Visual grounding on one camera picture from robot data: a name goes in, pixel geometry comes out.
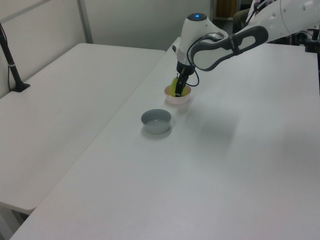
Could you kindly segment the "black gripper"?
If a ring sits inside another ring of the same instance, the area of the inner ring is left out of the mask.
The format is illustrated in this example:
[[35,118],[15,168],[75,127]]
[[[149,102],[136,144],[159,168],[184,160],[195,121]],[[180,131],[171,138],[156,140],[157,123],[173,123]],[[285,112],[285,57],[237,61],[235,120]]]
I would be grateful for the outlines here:
[[191,76],[195,72],[195,68],[193,65],[183,64],[178,61],[176,65],[176,71],[177,82],[175,87],[175,96],[181,97],[188,80],[187,76]]

